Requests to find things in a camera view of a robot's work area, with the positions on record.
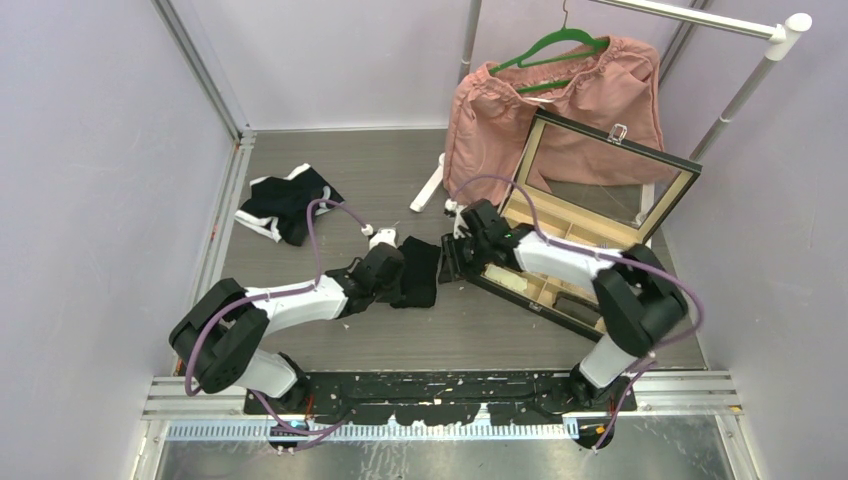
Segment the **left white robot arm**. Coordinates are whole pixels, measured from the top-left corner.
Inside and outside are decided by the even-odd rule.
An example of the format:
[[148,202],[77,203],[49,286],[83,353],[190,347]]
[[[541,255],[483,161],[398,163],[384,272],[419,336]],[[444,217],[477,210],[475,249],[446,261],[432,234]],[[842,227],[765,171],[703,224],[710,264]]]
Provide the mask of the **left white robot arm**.
[[294,413],[310,394],[307,376],[288,355],[262,350],[261,341],[289,327],[345,318],[375,302],[392,302],[400,294],[404,263],[396,247],[379,243],[317,282],[257,289],[225,278],[177,323],[169,344],[200,391],[214,394],[239,386],[264,394],[284,413]]

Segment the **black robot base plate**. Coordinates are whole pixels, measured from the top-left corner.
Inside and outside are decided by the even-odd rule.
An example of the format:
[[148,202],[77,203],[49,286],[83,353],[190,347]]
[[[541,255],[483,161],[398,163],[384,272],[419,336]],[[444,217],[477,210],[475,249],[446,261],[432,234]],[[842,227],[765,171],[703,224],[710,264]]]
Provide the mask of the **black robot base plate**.
[[547,425],[566,413],[608,417],[621,404],[632,412],[636,402],[624,392],[627,378],[616,380],[594,403],[568,390],[565,371],[396,371],[311,372],[307,387],[291,400],[269,399],[271,408],[322,424],[346,420],[355,425],[468,425],[487,414],[496,426]]

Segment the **plain black underwear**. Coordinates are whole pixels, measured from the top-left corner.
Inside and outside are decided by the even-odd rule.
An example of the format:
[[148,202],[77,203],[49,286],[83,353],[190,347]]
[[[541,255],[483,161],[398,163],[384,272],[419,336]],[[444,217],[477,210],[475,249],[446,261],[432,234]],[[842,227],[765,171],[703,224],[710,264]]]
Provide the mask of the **plain black underwear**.
[[395,309],[431,308],[437,299],[437,275],[441,248],[408,236],[399,251],[405,265],[400,280],[400,297],[391,302]]

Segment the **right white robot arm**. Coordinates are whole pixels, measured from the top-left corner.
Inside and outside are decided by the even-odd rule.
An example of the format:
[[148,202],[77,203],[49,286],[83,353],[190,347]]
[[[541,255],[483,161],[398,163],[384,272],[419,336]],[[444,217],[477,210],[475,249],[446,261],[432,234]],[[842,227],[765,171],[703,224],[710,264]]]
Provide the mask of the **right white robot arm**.
[[511,290],[524,274],[559,280],[603,320],[605,333],[566,381],[569,397],[582,408],[607,401],[611,385],[688,313],[680,288],[644,244],[599,248],[532,224],[510,225],[487,200],[469,206],[448,200],[445,210],[454,220],[453,232],[443,238],[454,276],[479,276]]

